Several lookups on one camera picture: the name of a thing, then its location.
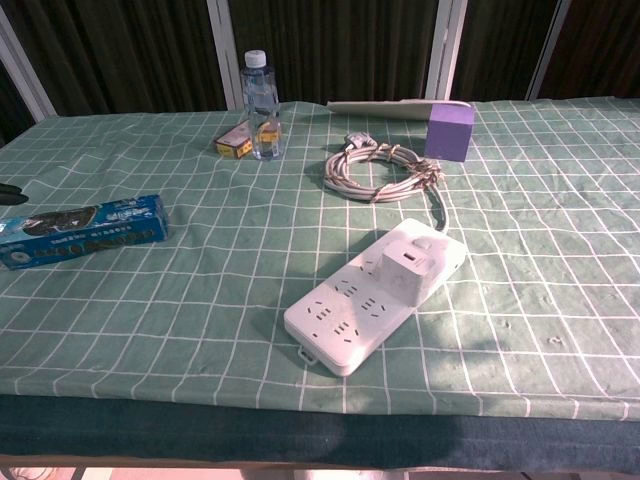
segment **plastic bottle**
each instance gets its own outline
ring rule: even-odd
[[[259,160],[277,158],[282,154],[282,129],[275,73],[262,50],[245,52],[244,61],[242,91],[253,155]]]

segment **small box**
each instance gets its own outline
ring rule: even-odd
[[[464,162],[473,131],[474,108],[436,104],[427,127],[426,157]]]
[[[241,158],[251,151],[249,121],[236,125],[215,142],[218,153],[225,157]]]
[[[0,220],[0,270],[61,262],[168,235],[158,195]]]

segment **floor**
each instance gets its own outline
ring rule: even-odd
[[[89,468],[83,480],[640,480],[640,477],[606,473],[525,475],[519,472]]]

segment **cable plug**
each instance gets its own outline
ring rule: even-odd
[[[367,132],[354,132],[344,137],[345,144],[342,150],[351,150],[353,148],[377,147],[376,142]]]

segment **purple box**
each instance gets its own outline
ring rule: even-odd
[[[431,108],[424,154],[429,158],[464,162],[473,130],[474,108],[436,104]]]

